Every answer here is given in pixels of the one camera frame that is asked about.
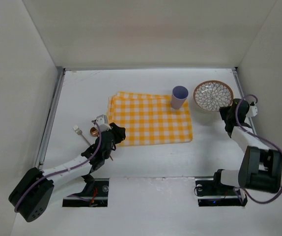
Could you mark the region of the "patterned ceramic plate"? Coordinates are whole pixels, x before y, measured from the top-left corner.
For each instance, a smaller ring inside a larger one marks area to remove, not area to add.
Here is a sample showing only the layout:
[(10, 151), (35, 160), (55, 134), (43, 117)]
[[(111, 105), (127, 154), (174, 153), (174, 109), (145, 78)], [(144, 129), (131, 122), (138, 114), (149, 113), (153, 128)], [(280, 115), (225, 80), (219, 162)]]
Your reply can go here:
[(194, 90), (195, 103), (207, 112), (218, 112), (221, 107), (232, 104), (232, 89), (221, 81), (209, 80), (200, 83)]

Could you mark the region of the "yellow white checkered cloth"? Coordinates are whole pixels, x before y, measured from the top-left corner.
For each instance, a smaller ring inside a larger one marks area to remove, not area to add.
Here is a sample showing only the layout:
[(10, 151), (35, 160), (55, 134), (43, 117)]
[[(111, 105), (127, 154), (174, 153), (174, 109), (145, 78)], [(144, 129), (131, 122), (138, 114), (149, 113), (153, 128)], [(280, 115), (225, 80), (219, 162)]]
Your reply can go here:
[(188, 101), (175, 110), (171, 96), (120, 91), (109, 97), (107, 117), (110, 123), (126, 129), (119, 145), (147, 146), (188, 143), (193, 129)]

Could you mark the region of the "lavender paper cup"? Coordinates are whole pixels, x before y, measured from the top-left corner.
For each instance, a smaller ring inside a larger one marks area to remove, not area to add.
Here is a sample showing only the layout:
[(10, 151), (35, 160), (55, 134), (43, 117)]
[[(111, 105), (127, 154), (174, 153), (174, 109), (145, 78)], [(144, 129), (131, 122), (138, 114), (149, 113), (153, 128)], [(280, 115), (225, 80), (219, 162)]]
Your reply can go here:
[(189, 95), (184, 86), (176, 86), (172, 90), (170, 105), (173, 109), (179, 110)]

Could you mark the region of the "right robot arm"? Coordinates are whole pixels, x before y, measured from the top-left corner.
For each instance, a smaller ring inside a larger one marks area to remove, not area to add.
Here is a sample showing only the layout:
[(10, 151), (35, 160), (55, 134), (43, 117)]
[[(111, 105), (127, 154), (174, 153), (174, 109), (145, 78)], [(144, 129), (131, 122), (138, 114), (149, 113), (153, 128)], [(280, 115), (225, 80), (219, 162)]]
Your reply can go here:
[(245, 122), (248, 116), (257, 114), (255, 104), (233, 99), (230, 106), (221, 107), (219, 112), (225, 131), (239, 145), (244, 157), (239, 170), (217, 170), (215, 184), (277, 193), (281, 186), (282, 154), (255, 137), (251, 126)]

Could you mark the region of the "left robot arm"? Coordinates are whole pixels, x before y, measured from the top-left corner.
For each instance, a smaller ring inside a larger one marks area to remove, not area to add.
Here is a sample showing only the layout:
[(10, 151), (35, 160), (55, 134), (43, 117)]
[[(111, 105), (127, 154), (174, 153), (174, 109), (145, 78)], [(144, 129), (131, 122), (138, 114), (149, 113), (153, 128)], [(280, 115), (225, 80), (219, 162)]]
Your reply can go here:
[(71, 181), (80, 180), (80, 192), (87, 192), (91, 188), (94, 183), (91, 173), (102, 167), (111, 152), (116, 150), (116, 145), (126, 138), (126, 129), (114, 122), (109, 130), (103, 131), (100, 126), (97, 129), (99, 137), (95, 143), (75, 159), (47, 170), (33, 167), (22, 177), (8, 200), (26, 222), (34, 221), (44, 213), (54, 198), (54, 192), (61, 198), (75, 194), (75, 189), (63, 188)]

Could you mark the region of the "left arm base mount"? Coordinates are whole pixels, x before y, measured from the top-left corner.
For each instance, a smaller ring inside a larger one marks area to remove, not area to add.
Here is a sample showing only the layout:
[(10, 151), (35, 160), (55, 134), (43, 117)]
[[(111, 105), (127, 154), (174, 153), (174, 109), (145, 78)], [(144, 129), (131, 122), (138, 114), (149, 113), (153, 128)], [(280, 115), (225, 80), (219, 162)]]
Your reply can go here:
[(72, 194), (62, 201), (62, 207), (107, 207), (109, 178), (85, 176), (86, 185), (82, 192)]

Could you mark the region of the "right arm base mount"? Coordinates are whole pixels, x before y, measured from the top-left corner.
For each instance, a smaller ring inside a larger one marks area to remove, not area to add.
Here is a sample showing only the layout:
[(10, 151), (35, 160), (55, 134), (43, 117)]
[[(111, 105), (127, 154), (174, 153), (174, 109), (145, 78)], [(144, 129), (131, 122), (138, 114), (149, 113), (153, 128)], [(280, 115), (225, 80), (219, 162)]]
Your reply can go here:
[(194, 194), (199, 207), (245, 207), (248, 198), (239, 188), (221, 183), (221, 172), (195, 178)]

